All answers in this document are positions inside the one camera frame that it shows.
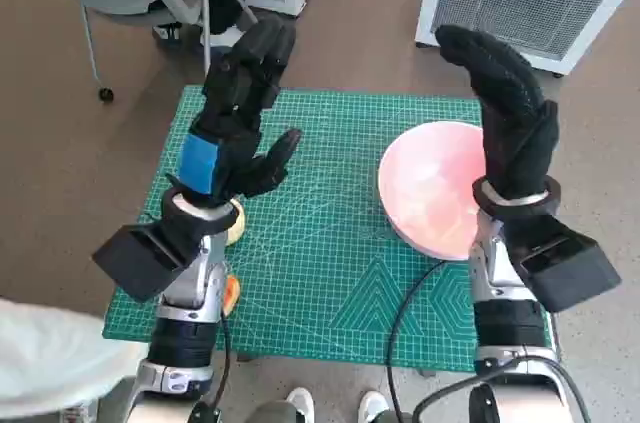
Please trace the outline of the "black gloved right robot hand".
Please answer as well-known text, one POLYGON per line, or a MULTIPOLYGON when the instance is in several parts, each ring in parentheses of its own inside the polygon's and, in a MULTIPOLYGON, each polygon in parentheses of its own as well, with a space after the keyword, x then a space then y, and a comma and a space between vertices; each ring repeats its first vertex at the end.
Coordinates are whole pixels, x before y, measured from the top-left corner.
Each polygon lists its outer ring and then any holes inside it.
POLYGON ((495 37, 456 25, 435 31, 440 54, 466 69, 481 103, 485 176, 504 200, 538 195, 559 139, 558 105, 531 64, 495 37))

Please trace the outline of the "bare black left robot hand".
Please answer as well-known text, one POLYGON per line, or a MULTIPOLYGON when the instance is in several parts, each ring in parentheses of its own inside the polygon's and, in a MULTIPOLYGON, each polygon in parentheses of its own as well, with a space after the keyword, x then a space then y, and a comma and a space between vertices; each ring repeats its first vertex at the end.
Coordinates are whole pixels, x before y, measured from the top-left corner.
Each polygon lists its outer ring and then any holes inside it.
POLYGON ((237 195, 273 191, 288 174, 302 131, 291 128, 266 153, 262 112, 273 107, 296 42, 296 29, 278 17, 253 24, 227 52, 211 59, 202 110, 182 147, 170 181, 195 206, 215 208, 237 195))

